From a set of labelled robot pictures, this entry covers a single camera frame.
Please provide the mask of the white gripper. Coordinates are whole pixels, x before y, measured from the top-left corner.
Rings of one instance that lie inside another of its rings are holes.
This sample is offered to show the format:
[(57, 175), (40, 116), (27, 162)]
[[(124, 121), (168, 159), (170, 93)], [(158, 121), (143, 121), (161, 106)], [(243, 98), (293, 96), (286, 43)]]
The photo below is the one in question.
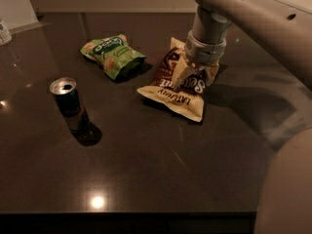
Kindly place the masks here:
[(209, 64), (205, 67), (206, 85), (210, 86), (218, 73), (219, 63), (224, 54), (226, 40), (220, 43), (207, 44), (195, 38), (192, 31), (187, 35), (185, 42), (186, 56), (181, 56), (175, 66), (172, 82), (175, 88), (178, 88), (182, 81), (195, 73), (195, 63)]

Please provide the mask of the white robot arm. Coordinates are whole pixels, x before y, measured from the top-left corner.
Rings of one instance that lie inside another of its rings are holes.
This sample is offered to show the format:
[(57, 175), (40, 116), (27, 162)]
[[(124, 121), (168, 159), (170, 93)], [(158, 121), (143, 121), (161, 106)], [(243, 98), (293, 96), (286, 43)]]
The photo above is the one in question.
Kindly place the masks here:
[[(195, 0), (185, 51), (196, 63), (223, 54), (234, 23), (306, 87), (312, 87), (311, 12), (283, 0)], [(253, 234), (312, 234), (312, 128), (292, 136), (267, 172)]]

